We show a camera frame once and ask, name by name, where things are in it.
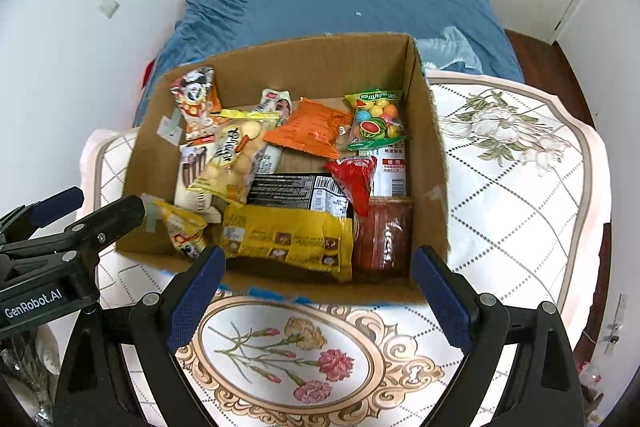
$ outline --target floral tablecloth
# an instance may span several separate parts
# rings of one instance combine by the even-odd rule
[[[572,345],[586,323],[609,220],[607,157],[556,97],[487,76],[433,72],[449,169],[449,267],[503,303],[557,303]],[[81,213],[122,194],[137,129],[100,131],[82,155]],[[161,291],[172,274],[101,254],[103,307]],[[164,420],[126,346],[150,423]],[[488,422],[514,349],[503,352],[475,425]],[[299,305],[219,291],[176,357],[223,427],[418,426],[462,359],[427,304]]]

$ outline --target white food wrapper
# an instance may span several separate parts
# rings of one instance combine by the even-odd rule
[[[404,142],[370,151],[359,151],[358,156],[373,156],[378,161],[371,182],[371,196],[380,198],[406,197]]]
[[[277,112],[280,119],[276,127],[280,127],[287,121],[292,113],[291,98],[289,91],[274,91],[273,89],[263,89],[260,103],[252,112]],[[273,174],[276,171],[282,147],[268,145],[262,152],[262,158],[258,164],[256,174]]]
[[[222,214],[213,206],[212,196],[208,192],[187,190],[206,164],[203,146],[180,146],[180,164],[175,184],[174,205],[190,210],[204,217],[208,223],[221,223]]]

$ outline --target cardboard box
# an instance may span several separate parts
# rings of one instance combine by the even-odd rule
[[[270,42],[209,57],[165,74],[157,85],[132,152],[124,196],[142,193],[173,201],[178,172],[178,148],[156,134],[161,118],[171,117],[170,84],[198,66],[213,66],[223,107],[255,107],[265,87],[288,90],[292,100],[311,98],[349,110],[347,93],[372,87],[402,89],[402,119],[407,147],[408,190],[414,200],[412,246],[431,245],[447,255],[446,171],[442,138],[430,88],[420,70],[411,37],[401,34],[348,34]],[[321,172],[326,160],[285,150],[277,172]],[[214,240],[220,229],[209,230]],[[164,225],[155,232],[143,225],[116,244],[118,251],[141,263],[177,272],[190,261],[172,248]],[[251,287],[286,297],[303,295],[318,303],[380,303],[424,301],[408,280],[384,284],[301,283],[268,279],[227,270],[223,283],[232,290]]]

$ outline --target wrinkled blue fabric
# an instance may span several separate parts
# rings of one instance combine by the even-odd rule
[[[422,61],[422,72],[447,70],[482,74],[482,64],[471,44],[455,26],[447,26],[433,39],[415,39]]]
[[[181,64],[263,42],[326,33],[399,32],[433,39],[455,26],[485,74],[524,83],[489,0],[186,0],[136,112],[140,124],[160,76]],[[452,65],[455,70],[459,63]]]

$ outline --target green candy package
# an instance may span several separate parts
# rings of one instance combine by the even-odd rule
[[[407,138],[400,120],[401,90],[369,89],[345,98],[355,110],[348,150],[378,149]]]

